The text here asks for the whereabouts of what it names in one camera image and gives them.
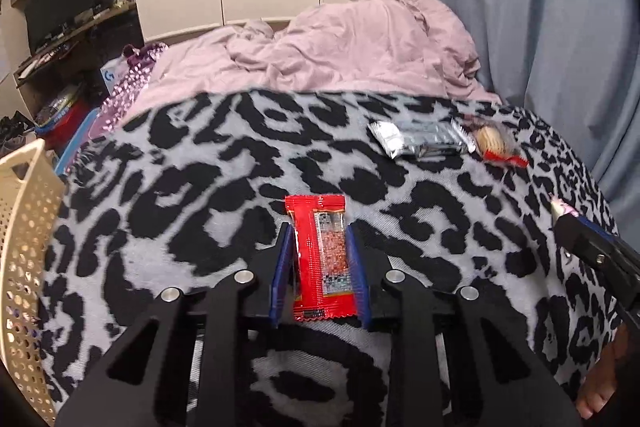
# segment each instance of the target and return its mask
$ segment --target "silver screw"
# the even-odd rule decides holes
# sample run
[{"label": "silver screw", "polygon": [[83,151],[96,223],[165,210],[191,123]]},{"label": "silver screw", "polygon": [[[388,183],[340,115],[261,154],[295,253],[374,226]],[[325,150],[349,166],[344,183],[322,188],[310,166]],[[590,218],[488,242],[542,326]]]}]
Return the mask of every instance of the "silver screw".
[{"label": "silver screw", "polygon": [[236,272],[234,279],[240,284],[247,284],[254,280],[254,272],[249,270],[240,270],[239,272]]},{"label": "silver screw", "polygon": [[389,270],[386,272],[385,277],[389,282],[398,284],[404,280],[405,275],[401,270]]},{"label": "silver screw", "polygon": [[178,288],[165,288],[160,294],[160,298],[165,302],[173,302],[180,296]]},{"label": "silver screw", "polygon": [[467,301],[475,301],[480,296],[480,292],[473,286],[465,286],[460,290],[460,296]]}]

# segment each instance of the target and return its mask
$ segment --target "blue curtain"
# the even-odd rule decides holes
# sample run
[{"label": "blue curtain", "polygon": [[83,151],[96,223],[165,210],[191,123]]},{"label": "blue curtain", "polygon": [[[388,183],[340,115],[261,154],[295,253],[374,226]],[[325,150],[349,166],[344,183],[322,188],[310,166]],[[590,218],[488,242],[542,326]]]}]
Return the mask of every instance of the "blue curtain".
[{"label": "blue curtain", "polygon": [[558,130],[640,249],[638,0],[441,0],[465,23],[478,79]]}]

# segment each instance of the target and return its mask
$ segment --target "crumpled bedding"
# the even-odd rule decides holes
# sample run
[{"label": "crumpled bedding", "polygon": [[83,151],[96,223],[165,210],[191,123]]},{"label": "crumpled bedding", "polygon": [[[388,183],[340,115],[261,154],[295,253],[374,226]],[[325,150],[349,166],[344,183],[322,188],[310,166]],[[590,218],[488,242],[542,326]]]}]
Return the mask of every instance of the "crumpled bedding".
[{"label": "crumpled bedding", "polygon": [[325,4],[274,33],[263,21],[224,26],[159,58],[126,120],[199,92],[368,90],[500,102],[476,81],[478,53],[438,0]]}]

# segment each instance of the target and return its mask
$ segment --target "person's foot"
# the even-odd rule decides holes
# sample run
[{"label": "person's foot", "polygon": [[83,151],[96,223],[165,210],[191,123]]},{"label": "person's foot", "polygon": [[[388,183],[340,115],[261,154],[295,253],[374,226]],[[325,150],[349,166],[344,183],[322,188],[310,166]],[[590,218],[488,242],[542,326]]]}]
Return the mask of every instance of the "person's foot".
[{"label": "person's foot", "polygon": [[584,419],[589,419],[608,402],[616,390],[616,360],[624,357],[628,344],[626,326],[616,330],[616,336],[607,344],[596,365],[591,367],[584,379],[575,406]]}]

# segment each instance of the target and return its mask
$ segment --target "black screen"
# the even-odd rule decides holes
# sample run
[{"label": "black screen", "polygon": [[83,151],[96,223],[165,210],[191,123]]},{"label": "black screen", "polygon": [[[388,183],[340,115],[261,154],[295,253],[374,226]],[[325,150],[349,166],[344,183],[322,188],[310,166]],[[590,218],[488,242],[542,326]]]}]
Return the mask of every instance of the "black screen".
[{"label": "black screen", "polygon": [[33,53],[60,25],[94,6],[94,0],[30,0],[24,9]]}]

